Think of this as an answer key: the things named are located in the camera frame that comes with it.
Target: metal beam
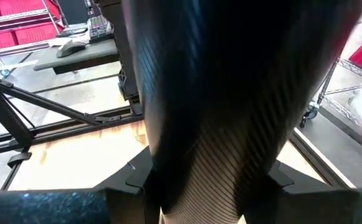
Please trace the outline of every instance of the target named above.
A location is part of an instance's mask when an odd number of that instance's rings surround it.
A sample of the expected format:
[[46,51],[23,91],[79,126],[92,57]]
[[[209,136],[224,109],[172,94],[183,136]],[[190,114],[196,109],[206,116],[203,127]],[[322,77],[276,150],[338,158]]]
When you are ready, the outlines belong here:
[[[68,122],[71,122],[73,124],[73,128],[69,129],[64,127],[62,130],[52,131],[49,134],[38,135],[37,137],[35,137],[35,139],[32,140],[31,145],[41,144],[49,141],[55,141],[63,138],[69,138],[79,134],[85,134],[92,131],[98,131],[100,129],[111,128],[114,126],[119,126],[141,120],[143,120],[143,115],[133,115],[133,114],[124,114],[121,116],[118,115],[116,116],[116,119],[113,119],[112,121],[104,122],[99,125],[93,125],[93,126],[87,124],[80,124],[80,123],[76,125],[75,123],[73,123],[72,120],[70,120]],[[0,153],[15,149],[21,149],[21,148],[24,147],[22,147],[20,144],[16,142],[14,144],[1,144]]]
[[0,93],[0,123],[20,145],[29,145],[34,135],[5,101],[4,97],[5,96]]
[[93,124],[93,125],[98,125],[100,123],[98,121],[95,121],[95,118],[89,114],[81,113],[79,111],[73,110],[72,108],[61,105],[60,103],[56,103],[52,100],[48,100],[41,96],[32,94],[23,89],[16,88],[13,86],[12,83],[6,82],[5,80],[1,79],[0,79],[0,93],[16,97],[19,100],[23,100],[33,105],[45,108],[47,110],[60,113],[64,116],[68,116],[69,118],[79,120],[83,123]]
[[[131,108],[129,106],[123,106],[121,108],[115,108],[112,110],[102,111],[99,113],[91,114],[94,117],[104,117],[110,118],[114,116],[124,115],[124,114],[131,114]],[[42,126],[37,127],[36,129],[32,130],[32,132],[36,134],[44,134],[52,131],[58,131],[64,128],[71,128],[83,124],[80,121],[74,119],[67,119],[64,121],[58,121],[52,124],[45,124]],[[8,134],[0,134],[0,142],[9,141],[12,139],[12,136]]]

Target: black stand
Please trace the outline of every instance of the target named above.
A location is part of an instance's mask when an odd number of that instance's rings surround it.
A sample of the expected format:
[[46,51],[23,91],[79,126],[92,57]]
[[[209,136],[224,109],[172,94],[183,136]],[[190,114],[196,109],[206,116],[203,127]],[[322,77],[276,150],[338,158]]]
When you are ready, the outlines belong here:
[[[54,111],[72,119],[46,126],[35,127],[31,121],[29,121],[22,112],[8,100],[6,95],[13,96],[17,99]],[[23,116],[33,128],[29,129],[19,116]],[[130,106],[99,114],[81,113],[67,106],[17,88],[12,83],[0,79],[0,123],[9,132],[9,134],[0,136],[0,142],[9,141],[0,144],[0,153],[22,149],[22,154],[18,155],[19,157],[13,157],[8,162],[12,171],[2,189],[7,190],[22,161],[28,159],[27,156],[29,157],[29,154],[27,152],[31,145],[67,138],[90,131],[97,131],[99,129],[131,123],[142,119],[143,116],[140,114],[140,110],[138,110],[138,114],[136,114]]]

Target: desk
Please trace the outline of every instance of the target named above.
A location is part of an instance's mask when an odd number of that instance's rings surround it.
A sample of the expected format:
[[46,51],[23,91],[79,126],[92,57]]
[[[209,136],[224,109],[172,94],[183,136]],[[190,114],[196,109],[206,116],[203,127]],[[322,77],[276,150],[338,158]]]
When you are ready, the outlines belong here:
[[34,71],[53,68],[56,74],[72,72],[83,68],[116,62],[120,55],[113,39],[105,40],[95,44],[88,44],[85,50],[81,50],[67,57],[57,58],[59,47],[51,47],[44,52],[34,65]]

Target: electronic equipment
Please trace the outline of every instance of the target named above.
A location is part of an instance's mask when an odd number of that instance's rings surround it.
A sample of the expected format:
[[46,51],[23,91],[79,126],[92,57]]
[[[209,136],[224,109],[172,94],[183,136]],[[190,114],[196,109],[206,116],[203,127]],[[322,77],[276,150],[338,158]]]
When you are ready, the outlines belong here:
[[91,17],[87,23],[90,44],[114,38],[110,23],[103,16]]
[[70,41],[57,49],[56,57],[61,58],[72,55],[76,52],[79,52],[80,50],[85,49],[86,45],[87,44],[83,42]]
[[65,31],[57,34],[56,37],[70,37],[71,35],[85,33],[87,30],[88,30],[88,28],[65,30]]

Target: carbon fiber weave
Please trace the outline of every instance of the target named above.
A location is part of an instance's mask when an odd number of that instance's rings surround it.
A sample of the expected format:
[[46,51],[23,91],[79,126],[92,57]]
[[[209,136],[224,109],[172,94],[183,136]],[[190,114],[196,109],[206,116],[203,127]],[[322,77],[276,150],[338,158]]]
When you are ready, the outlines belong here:
[[165,223],[237,223],[362,1],[127,0],[123,9]]

